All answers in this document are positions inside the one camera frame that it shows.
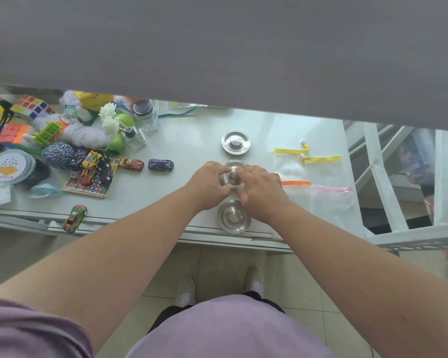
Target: yellow toy car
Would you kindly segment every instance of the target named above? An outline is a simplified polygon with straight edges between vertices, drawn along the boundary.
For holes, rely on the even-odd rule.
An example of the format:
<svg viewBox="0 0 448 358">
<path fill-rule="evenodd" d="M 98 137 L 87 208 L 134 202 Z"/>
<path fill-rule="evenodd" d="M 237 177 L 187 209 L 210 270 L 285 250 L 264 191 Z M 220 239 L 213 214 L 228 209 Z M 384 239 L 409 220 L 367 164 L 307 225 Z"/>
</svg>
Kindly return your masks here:
<svg viewBox="0 0 448 358">
<path fill-rule="evenodd" d="M 93 169 L 96 167 L 96 165 L 102 158 L 103 158 L 103 156 L 101 154 L 99 154 L 98 152 L 90 151 L 90 153 L 88 153 L 88 156 L 86 156 L 84 158 L 81 165 L 83 166 L 83 168 Z"/>
</svg>

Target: tile floor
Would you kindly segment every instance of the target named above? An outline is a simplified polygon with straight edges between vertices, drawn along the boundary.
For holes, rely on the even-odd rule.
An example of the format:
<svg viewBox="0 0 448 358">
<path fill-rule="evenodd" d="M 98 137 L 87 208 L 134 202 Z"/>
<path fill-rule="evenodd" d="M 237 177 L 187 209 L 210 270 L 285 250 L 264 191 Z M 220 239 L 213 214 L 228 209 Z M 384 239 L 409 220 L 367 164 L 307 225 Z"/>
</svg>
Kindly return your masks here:
<svg viewBox="0 0 448 358">
<path fill-rule="evenodd" d="M 69 235 L 53 238 L 0 229 L 0 283 L 76 239 Z M 401 258 L 448 281 L 448 271 L 440 252 L 405 252 L 401 253 Z M 295 255 L 187 243 L 176 245 L 97 357 L 124 357 L 128 349 L 146 334 L 158 314 L 173 305 L 175 289 L 182 276 L 193 277 L 197 301 L 204 301 L 242 292 L 245 273 L 251 265 L 260 266 L 265 271 L 266 297 L 310 329 L 339 357 L 379 357 Z"/>
</svg>

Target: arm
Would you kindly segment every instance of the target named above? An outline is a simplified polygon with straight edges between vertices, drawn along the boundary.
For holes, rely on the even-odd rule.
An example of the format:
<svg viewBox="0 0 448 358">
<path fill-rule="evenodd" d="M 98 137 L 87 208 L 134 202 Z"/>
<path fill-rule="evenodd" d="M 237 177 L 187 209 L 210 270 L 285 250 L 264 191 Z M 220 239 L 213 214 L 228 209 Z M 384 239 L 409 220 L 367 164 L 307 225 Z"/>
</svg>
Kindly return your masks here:
<svg viewBox="0 0 448 358">
<path fill-rule="evenodd" d="M 245 165 L 239 196 L 275 229 L 382 357 L 448 357 L 448 285 L 293 204 L 276 174 Z"/>
<path fill-rule="evenodd" d="M 118 327 L 192 218 L 230 194 L 208 162 L 179 190 L 39 261 L 0 285 L 0 298 L 69 318 L 97 352 Z"/>
</svg>

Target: person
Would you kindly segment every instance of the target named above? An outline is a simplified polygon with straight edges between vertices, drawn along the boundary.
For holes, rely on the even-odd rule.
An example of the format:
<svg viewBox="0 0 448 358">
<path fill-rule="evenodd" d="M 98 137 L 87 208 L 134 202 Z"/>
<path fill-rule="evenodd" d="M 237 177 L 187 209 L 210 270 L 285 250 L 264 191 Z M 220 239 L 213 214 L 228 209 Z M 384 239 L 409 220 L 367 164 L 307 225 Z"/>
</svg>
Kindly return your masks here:
<svg viewBox="0 0 448 358">
<path fill-rule="evenodd" d="M 0 357 L 92 357 L 118 327 L 191 219 L 230 194 L 208 162 L 179 190 L 60 249 L 0 285 Z M 383 357 L 448 357 L 448 285 L 293 204 L 278 175 L 237 170 L 240 200 L 286 241 L 355 329 Z M 334 357 L 262 297 L 194 304 L 193 282 L 128 356 Z"/>
</svg>

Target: purple shirt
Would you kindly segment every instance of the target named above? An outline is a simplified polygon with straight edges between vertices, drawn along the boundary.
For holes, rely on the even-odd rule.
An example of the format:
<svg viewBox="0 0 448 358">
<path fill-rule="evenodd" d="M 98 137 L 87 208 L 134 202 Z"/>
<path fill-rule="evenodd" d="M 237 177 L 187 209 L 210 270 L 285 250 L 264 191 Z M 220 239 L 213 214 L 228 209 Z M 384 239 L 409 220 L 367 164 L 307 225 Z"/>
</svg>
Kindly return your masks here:
<svg viewBox="0 0 448 358">
<path fill-rule="evenodd" d="M 92 356 L 90 339 L 76 323 L 0 299 L 0 358 Z M 172 316 L 127 356 L 336 357 L 295 320 L 245 295 L 209 300 Z"/>
</svg>

